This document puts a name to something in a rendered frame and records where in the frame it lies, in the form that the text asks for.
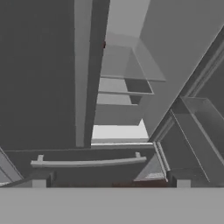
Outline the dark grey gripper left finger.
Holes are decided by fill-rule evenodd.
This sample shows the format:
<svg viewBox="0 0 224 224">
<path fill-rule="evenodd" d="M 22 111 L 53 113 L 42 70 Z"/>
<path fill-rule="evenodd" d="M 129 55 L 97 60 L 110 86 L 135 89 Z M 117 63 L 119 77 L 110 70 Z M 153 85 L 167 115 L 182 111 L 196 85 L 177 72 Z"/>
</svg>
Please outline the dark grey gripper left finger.
<svg viewBox="0 0 224 224">
<path fill-rule="evenodd" d="M 54 180 L 54 171 L 36 172 L 28 178 L 9 183 L 5 187 L 51 187 Z"/>
</svg>

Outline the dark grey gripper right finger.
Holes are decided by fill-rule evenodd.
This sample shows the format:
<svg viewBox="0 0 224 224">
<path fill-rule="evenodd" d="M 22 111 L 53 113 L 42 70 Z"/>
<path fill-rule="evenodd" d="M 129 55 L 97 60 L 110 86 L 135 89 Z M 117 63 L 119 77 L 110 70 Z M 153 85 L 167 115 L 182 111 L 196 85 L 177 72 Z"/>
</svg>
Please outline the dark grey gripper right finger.
<svg viewBox="0 0 224 224">
<path fill-rule="evenodd" d="M 185 175 L 184 173 L 168 172 L 167 178 L 171 187 L 214 187 L 202 177 Z"/>
</svg>

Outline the dark grey fridge drawer front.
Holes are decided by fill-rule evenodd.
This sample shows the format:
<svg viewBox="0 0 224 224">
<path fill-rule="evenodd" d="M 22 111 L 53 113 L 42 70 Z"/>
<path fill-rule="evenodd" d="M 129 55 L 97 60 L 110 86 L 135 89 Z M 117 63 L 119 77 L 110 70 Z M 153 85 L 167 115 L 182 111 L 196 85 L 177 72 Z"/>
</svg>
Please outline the dark grey fridge drawer front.
<svg viewBox="0 0 224 224">
<path fill-rule="evenodd" d="M 45 161 L 85 161 L 134 158 L 139 152 L 147 160 L 141 164 L 125 164 L 82 168 L 33 168 L 32 160 L 43 155 Z M 10 163 L 19 181 L 36 172 L 55 172 L 51 187 L 111 187 L 133 181 L 155 154 L 151 144 L 96 145 L 92 147 L 12 147 L 0 146 L 0 154 Z"/>
</svg>

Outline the clear fridge door bin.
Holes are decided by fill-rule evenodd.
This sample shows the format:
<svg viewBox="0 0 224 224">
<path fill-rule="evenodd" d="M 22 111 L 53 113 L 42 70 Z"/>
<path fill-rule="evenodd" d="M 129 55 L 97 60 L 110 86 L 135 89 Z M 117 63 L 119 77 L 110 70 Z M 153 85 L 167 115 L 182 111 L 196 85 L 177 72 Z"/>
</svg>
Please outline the clear fridge door bin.
<svg viewBox="0 0 224 224">
<path fill-rule="evenodd" d="M 171 115 L 209 182 L 224 184 L 224 117 L 207 99 L 180 97 Z"/>
</svg>

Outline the grey fridge body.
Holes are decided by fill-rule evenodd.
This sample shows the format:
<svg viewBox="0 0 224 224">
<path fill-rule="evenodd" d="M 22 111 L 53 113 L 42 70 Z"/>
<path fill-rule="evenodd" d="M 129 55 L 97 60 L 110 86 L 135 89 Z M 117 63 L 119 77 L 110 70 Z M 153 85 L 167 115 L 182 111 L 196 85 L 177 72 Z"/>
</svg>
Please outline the grey fridge body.
<svg viewBox="0 0 224 224">
<path fill-rule="evenodd" d="M 107 32 L 113 32 L 115 34 L 124 34 L 140 38 L 143 41 L 142 33 L 152 2 L 153 0 L 111 0 L 106 35 Z M 138 139 L 146 140 L 148 138 L 144 125 L 144 114 L 151 100 L 155 97 L 153 86 L 163 83 L 159 81 L 148 82 L 153 91 L 153 94 L 150 95 L 101 94 L 98 90 L 97 105 L 141 105 L 143 107 L 143 118 L 138 125 L 94 125 L 93 144 L 128 142 Z"/>
</svg>

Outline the grey fridge crisper drawer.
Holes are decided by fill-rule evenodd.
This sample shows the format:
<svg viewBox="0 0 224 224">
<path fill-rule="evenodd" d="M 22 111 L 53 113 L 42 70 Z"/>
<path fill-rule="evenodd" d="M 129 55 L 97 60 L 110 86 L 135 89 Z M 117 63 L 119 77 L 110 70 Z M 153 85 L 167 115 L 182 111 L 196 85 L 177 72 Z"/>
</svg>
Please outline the grey fridge crisper drawer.
<svg viewBox="0 0 224 224">
<path fill-rule="evenodd" d="M 143 118 L 141 105 L 98 104 L 96 106 L 95 125 L 138 125 Z"/>
</svg>

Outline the clear glass fridge shelf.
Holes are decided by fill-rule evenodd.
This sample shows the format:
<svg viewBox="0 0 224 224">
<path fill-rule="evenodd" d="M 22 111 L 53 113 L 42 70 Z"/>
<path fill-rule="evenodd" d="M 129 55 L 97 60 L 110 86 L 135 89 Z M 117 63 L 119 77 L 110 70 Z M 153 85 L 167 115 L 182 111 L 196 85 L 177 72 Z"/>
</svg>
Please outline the clear glass fridge shelf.
<svg viewBox="0 0 224 224">
<path fill-rule="evenodd" d="M 99 92 L 115 95 L 152 95 L 153 91 L 147 80 L 131 78 L 100 78 Z"/>
<path fill-rule="evenodd" d="M 158 64 L 140 38 L 108 31 L 101 77 L 165 82 Z"/>
</svg>

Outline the dark grey closed fridge door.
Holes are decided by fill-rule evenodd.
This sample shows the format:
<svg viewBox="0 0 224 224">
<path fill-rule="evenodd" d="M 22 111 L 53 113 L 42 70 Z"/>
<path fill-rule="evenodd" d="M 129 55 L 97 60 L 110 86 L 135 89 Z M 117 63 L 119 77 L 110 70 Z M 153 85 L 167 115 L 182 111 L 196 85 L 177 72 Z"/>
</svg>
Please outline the dark grey closed fridge door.
<svg viewBox="0 0 224 224">
<path fill-rule="evenodd" d="M 0 147 L 91 144 L 110 0 L 0 0 Z"/>
</svg>

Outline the grey open fridge door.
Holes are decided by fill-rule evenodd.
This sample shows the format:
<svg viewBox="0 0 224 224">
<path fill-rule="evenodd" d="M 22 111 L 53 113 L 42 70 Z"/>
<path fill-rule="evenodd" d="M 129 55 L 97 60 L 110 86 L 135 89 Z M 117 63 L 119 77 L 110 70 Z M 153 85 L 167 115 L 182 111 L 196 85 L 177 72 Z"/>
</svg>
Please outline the grey open fridge door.
<svg viewBox="0 0 224 224">
<path fill-rule="evenodd" d="M 166 78 L 143 116 L 166 177 L 207 180 L 171 109 L 180 97 L 207 98 L 224 117 L 224 0 L 153 0 L 142 37 Z"/>
</svg>

